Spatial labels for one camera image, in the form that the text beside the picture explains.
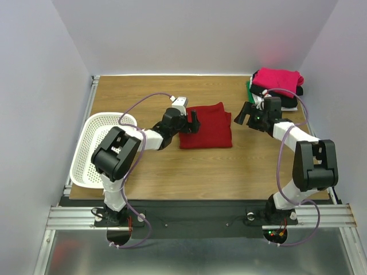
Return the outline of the dark red t shirt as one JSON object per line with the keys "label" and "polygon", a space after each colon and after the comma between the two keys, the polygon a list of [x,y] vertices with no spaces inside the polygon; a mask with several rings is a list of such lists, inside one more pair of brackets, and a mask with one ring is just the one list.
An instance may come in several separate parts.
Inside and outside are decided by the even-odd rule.
{"label": "dark red t shirt", "polygon": [[179,133],[180,149],[232,147],[232,114],[225,111],[223,102],[189,107],[186,110],[189,121],[192,120],[191,111],[196,111],[200,128],[197,133]]}

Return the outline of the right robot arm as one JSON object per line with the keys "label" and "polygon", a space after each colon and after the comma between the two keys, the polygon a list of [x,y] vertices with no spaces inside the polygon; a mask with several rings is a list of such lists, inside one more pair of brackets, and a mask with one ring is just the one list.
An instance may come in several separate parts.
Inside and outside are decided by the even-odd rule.
{"label": "right robot arm", "polygon": [[267,97],[259,105],[246,101],[234,119],[237,124],[268,133],[294,152],[292,178],[271,195],[264,210],[254,216],[268,223],[288,218],[295,206],[301,205],[313,194],[334,187],[338,183],[335,144],[321,140],[301,130],[295,123],[282,117],[278,97]]}

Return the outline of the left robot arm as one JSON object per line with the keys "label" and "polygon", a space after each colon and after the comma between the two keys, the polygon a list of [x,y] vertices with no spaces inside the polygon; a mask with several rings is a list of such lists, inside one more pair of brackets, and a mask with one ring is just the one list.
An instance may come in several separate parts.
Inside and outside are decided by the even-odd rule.
{"label": "left robot arm", "polygon": [[127,202],[123,198],[123,186],[140,155],[146,150],[163,150],[170,145],[178,133],[197,133],[200,129],[197,112],[184,115],[177,108],[170,107],[162,120],[151,129],[133,129],[128,125],[112,127],[91,156],[91,163],[100,175],[104,188],[104,213],[98,217],[116,226],[128,220]]}

